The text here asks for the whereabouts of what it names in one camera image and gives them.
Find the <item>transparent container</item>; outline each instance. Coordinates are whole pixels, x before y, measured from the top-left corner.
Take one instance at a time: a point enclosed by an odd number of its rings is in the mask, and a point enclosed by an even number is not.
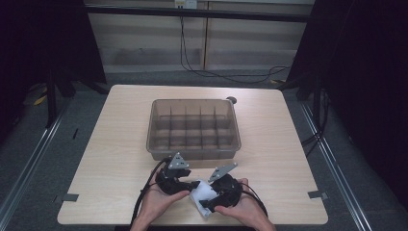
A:
[[[147,150],[153,159],[180,152],[185,160],[232,159],[241,148],[230,99],[158,99],[152,104]]]

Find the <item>wrist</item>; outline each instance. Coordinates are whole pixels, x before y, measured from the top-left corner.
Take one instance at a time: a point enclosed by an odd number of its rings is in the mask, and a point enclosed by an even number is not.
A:
[[[254,228],[257,231],[276,231],[275,225],[269,219],[259,221]]]
[[[135,218],[131,231],[145,231],[150,225],[150,221],[144,216],[138,216]]]

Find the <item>metal bracket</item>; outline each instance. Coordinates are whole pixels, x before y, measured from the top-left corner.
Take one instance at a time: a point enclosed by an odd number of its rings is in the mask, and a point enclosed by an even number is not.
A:
[[[320,192],[320,191],[313,191],[313,192],[307,192],[309,194],[309,198],[315,199],[321,197],[321,200],[328,199],[329,196],[327,195],[326,192]]]
[[[189,168],[189,166],[190,165],[180,155],[180,152],[177,152],[168,165],[168,169],[185,169]]]
[[[216,167],[216,170],[213,172],[213,174],[211,174],[210,180],[208,180],[208,182],[213,182],[213,181],[221,178],[222,176],[226,175],[229,171],[231,171],[232,169],[234,169],[237,166],[238,166],[238,164],[234,163],[234,164],[228,165],[228,166]]]
[[[64,194],[64,195],[57,195],[54,198],[54,203],[62,204],[64,201],[72,201],[75,202],[78,199],[79,194]]]

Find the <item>black cable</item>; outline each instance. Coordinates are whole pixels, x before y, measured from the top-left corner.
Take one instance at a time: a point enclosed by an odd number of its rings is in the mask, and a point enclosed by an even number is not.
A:
[[[312,153],[313,149],[315,149],[315,147],[320,142],[320,140],[321,140],[321,138],[323,136],[323,133],[324,133],[324,129],[326,127],[330,102],[329,102],[329,99],[328,99],[328,96],[327,96],[327,92],[325,90],[323,90],[323,100],[321,102],[321,105],[323,106],[323,109],[324,109],[324,119],[323,119],[323,123],[319,127],[320,129],[312,137],[310,137],[309,139],[302,142],[302,146],[305,146],[305,145],[309,144],[314,138],[316,138],[316,142],[313,144],[313,146],[310,148],[310,150],[306,153],[306,158],[309,157],[309,155]]]
[[[258,199],[261,200],[261,198],[259,197],[259,195],[256,194],[255,191],[254,191],[250,186],[246,185],[245,183],[241,183],[241,184],[244,185],[244,186],[247,186],[247,187],[256,195],[256,197],[258,197]]]
[[[214,77],[219,77],[219,78],[223,78],[229,81],[233,81],[236,83],[240,83],[240,84],[258,84],[258,83],[262,83],[265,80],[267,80],[270,76],[279,73],[287,68],[289,68],[290,66],[285,66],[285,65],[277,65],[272,67],[269,71],[268,74],[251,74],[251,75],[243,75],[243,74],[238,74],[238,75],[220,75],[220,74],[216,74],[214,72],[208,71],[208,70],[194,70],[189,62],[189,59],[187,57],[187,48],[186,48],[186,40],[185,40],[185,36],[184,36],[184,19],[183,17],[180,17],[180,23],[181,23],[181,37],[180,37],[180,64],[181,66],[187,70],[187,71],[191,71],[193,73],[195,73],[196,75],[199,75],[201,77],[205,77],[205,78],[214,78]],[[183,51],[184,51],[184,57],[186,59],[186,63],[187,63],[187,67],[184,66],[184,62],[183,62]],[[272,70],[275,68],[281,68],[273,73]],[[236,79],[232,79],[234,77],[265,77],[261,80],[256,80],[256,81],[239,81]]]
[[[164,158],[164,159],[162,159],[162,160],[155,166],[155,168],[153,169],[152,173],[151,173],[150,176],[149,176],[149,179],[147,180],[146,184],[144,185],[143,189],[140,191],[140,195],[139,195],[139,197],[138,197],[138,200],[136,201],[135,209],[134,209],[134,211],[133,211],[132,220],[131,220],[131,222],[130,222],[130,226],[131,226],[131,227],[132,227],[132,225],[133,225],[133,221],[134,221],[135,218],[138,216],[139,207],[140,207],[141,201],[142,201],[143,198],[144,198],[144,195],[147,193],[147,191],[149,190],[150,186],[154,185],[154,184],[150,185],[150,181],[152,180],[152,178],[153,178],[153,176],[155,175],[155,173],[156,173],[157,169],[159,168],[159,166],[161,166],[162,163],[167,163],[167,162],[169,162],[169,161],[171,161],[170,158],[168,158],[168,157],[167,157],[167,158]]]
[[[247,191],[242,191],[242,193],[247,194],[249,196],[251,196],[259,205],[259,207],[261,207],[261,209],[264,211],[265,215],[268,216],[268,211],[267,208],[265,207],[264,203],[258,199],[254,194],[252,194],[251,192],[247,192]]]

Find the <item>person's left hand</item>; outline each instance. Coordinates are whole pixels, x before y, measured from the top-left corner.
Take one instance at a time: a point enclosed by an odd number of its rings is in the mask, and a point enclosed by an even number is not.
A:
[[[143,198],[138,216],[131,230],[144,230],[149,224],[161,216],[174,202],[189,195],[189,191],[181,191],[173,195],[164,193],[156,184],[156,175],[150,181],[150,188]]]

